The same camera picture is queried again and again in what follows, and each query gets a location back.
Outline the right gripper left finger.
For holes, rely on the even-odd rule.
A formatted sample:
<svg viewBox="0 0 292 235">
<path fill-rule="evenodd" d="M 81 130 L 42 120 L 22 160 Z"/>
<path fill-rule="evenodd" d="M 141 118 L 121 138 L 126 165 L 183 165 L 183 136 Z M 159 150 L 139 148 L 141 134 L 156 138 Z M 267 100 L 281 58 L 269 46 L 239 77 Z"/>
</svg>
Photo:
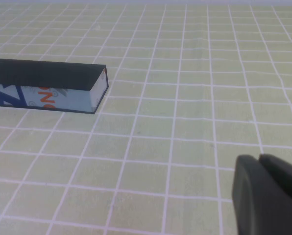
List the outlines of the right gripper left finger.
<svg viewBox="0 0 292 235">
<path fill-rule="evenodd" d="M 232 200 L 240 235 L 292 235 L 292 198 L 251 155 L 236 160 Z"/>
</svg>

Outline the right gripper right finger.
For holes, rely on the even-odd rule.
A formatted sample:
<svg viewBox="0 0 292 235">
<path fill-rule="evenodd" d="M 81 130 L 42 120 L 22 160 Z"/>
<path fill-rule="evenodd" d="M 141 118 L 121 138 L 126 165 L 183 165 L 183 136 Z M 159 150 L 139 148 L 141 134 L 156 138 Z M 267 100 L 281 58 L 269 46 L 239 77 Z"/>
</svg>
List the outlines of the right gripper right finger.
<svg viewBox="0 0 292 235">
<path fill-rule="evenodd" d="M 261 154 L 259 163 L 274 179 L 277 185 L 292 198 L 292 164 L 271 154 Z"/>
</svg>

